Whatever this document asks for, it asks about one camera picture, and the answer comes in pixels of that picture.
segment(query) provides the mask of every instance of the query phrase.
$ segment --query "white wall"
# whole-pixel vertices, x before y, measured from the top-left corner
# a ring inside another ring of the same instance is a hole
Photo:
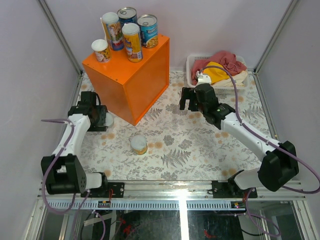
[[[320,173],[320,1],[301,1],[259,76],[282,141],[295,144],[297,155]],[[299,178],[305,190],[319,183],[306,168]],[[320,193],[307,196],[320,232]]]
[[[0,233],[21,239],[42,180],[40,162],[67,115],[77,74],[36,0],[0,8]]]
[[[170,66],[186,67],[187,56],[228,50],[258,63],[290,0],[47,0],[81,63],[91,43],[104,37],[100,17],[131,6],[154,14],[158,31],[171,38]]]

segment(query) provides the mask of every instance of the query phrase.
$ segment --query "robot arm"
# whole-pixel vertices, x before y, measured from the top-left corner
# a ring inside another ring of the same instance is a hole
[[[286,151],[296,155],[294,145],[289,141],[280,143],[275,139],[269,138],[244,120],[240,123],[235,110],[231,106],[219,103],[215,91],[210,84],[203,83],[195,88],[182,88],[180,110],[185,109],[186,100],[189,100],[189,110],[192,112],[200,111],[208,123],[233,135],[262,162],[260,168],[242,170],[229,179],[229,182],[236,184],[239,189],[246,190],[248,188],[264,186],[270,191],[275,192],[298,174],[297,161],[261,141],[246,130],[242,126],[242,123],[245,123],[255,133],[269,139],[269,142],[279,145]]]
[[[45,156],[41,160],[43,175],[49,165],[62,151],[53,168],[49,170],[45,186],[49,194],[70,194],[84,193],[91,189],[95,192],[104,193],[107,189],[107,177],[103,172],[85,173],[77,156],[80,155],[81,145],[85,134],[89,132],[106,131],[107,126],[113,123],[113,117],[108,113],[105,105],[97,105],[95,92],[84,91],[77,106],[72,106],[68,112],[68,120],[74,125],[74,132],[71,135],[72,127],[67,125],[62,139],[51,156]]]

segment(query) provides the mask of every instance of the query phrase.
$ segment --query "small can on table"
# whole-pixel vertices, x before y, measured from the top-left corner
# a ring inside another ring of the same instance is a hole
[[[150,49],[158,45],[158,21],[156,16],[145,14],[137,20],[141,29],[141,44]]]
[[[124,8],[121,8],[117,12],[117,14],[119,16],[121,28],[125,24],[129,24],[129,23],[136,24],[137,23],[137,10],[135,10],[133,7],[126,6]]]
[[[147,140],[142,135],[134,136],[131,139],[130,144],[131,144],[133,151],[138,155],[145,154],[146,151],[148,150]]]
[[[95,40],[91,44],[91,48],[95,53],[95,57],[100,63],[107,63],[111,59],[111,53],[107,41],[103,39]]]
[[[140,28],[135,23],[127,23],[122,28],[124,45],[129,61],[138,63],[142,60]]]

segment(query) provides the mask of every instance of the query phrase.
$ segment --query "can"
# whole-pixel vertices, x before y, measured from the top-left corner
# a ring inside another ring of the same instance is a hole
[[[124,45],[129,61],[138,63],[142,60],[140,28],[135,23],[127,23],[122,28]]]
[[[137,23],[137,10],[135,10],[133,7],[126,6],[124,8],[119,9],[117,13],[121,24],[121,28],[125,24]]]
[[[131,139],[130,144],[131,144],[133,151],[138,155],[145,154],[146,151],[148,150],[147,140],[142,135],[134,136]]]
[[[137,21],[141,29],[141,44],[147,49],[158,45],[158,21],[156,16],[145,14]]]
[[[102,16],[102,21],[106,27],[106,40],[113,51],[124,49],[124,36],[121,30],[118,14],[107,12]]]
[[[91,44],[95,57],[100,63],[107,63],[111,59],[111,52],[106,40],[97,39]]]

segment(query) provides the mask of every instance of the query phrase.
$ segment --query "patterned tablecloth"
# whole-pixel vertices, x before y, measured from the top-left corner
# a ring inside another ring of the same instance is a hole
[[[260,166],[256,156],[227,132],[206,122],[200,112],[179,110],[185,72],[171,72],[170,85],[141,121],[132,126],[114,115],[106,132],[87,132],[80,162],[87,173],[105,172],[110,180],[225,180],[237,171]],[[267,121],[255,81],[239,94],[240,115],[263,133]],[[83,76],[82,91],[94,91]],[[218,95],[231,106],[234,95]],[[141,134],[148,150],[136,155],[130,138]]]

